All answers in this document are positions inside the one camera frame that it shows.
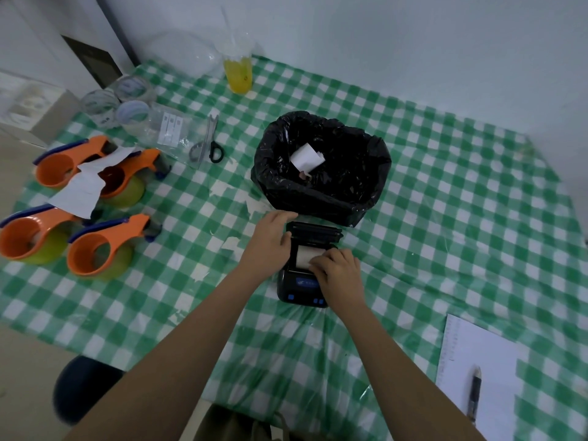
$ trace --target orange tape dispenser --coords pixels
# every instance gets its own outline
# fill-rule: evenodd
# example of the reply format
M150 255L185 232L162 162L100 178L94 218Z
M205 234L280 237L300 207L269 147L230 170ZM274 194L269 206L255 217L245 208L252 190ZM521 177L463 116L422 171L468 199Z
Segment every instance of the orange tape dispenser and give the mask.
M68 245L69 222L88 222L50 204L13 213L0 222L0 254L42 265L59 258Z
M62 189L79 170L77 166L109 155L118 147L104 135L72 142L43 153L33 161L39 184Z
M106 185L100 192L100 199L114 207L130 207L141 199L145 183L135 176L139 170L149 169L159 180L171 170L164 155L158 149L135 152L113 167L107 167L98 175Z
M133 258L129 240L143 237L152 242L161 228L145 214L88 226L70 238L68 267L80 277L112 280L126 271Z

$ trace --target black pen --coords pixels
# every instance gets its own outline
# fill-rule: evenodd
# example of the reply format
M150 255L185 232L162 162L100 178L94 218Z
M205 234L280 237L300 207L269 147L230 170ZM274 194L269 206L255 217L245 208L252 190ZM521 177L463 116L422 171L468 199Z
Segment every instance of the black pen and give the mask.
M480 400L480 388L481 388L481 370L479 366L476 366L474 370L474 376L472 378L472 388L470 389L470 399L467 402L467 417L472 424L476 425L476 414L477 404Z

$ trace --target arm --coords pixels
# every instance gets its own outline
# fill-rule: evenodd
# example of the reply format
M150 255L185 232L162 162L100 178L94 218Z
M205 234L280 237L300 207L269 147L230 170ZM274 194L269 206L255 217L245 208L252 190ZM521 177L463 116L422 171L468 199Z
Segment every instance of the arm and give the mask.
M367 307L359 260L351 251L331 249L311 263L327 303L357 347L392 437L397 441L484 441Z
M247 300L288 261L290 234L283 227L296 215L275 211L261 219L237 268L65 440L180 438Z

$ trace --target table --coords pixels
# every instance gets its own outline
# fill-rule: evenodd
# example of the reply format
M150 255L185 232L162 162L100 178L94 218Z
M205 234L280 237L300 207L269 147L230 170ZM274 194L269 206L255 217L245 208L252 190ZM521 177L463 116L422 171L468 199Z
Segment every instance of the table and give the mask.
M156 86L160 103L200 118L220 113L216 140L226 160L200 171L175 163L148 185L129 213L151 214L164 230L117 280L82 281L65 258L5 265L0 314L13 328L131 368L236 265L268 208L249 179L263 130L287 111L307 110L377 134L390 149L385 192L342 240L362 261L367 302L388 333L432 380L447 313L516 341L517 439L580 438L586 248L563 185L525 135L262 58L246 96L155 63L136 73ZM58 141L96 134L80 114ZM134 142L122 129L107 134ZM32 180L16 208L51 194ZM247 304L202 397L261 419L280 411L291 428L340 439L390 438L341 321L330 309L278 301L275 279Z

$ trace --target black scissor handle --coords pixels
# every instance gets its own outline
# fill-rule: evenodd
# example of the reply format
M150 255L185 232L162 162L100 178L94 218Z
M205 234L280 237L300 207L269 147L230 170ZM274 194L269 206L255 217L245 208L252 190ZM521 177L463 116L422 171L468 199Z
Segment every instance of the black scissor handle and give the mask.
M220 157L215 159L215 150L218 149L220 151ZM212 163L217 164L221 162L224 158L224 149L220 145L218 145L215 141L210 142L210 160Z

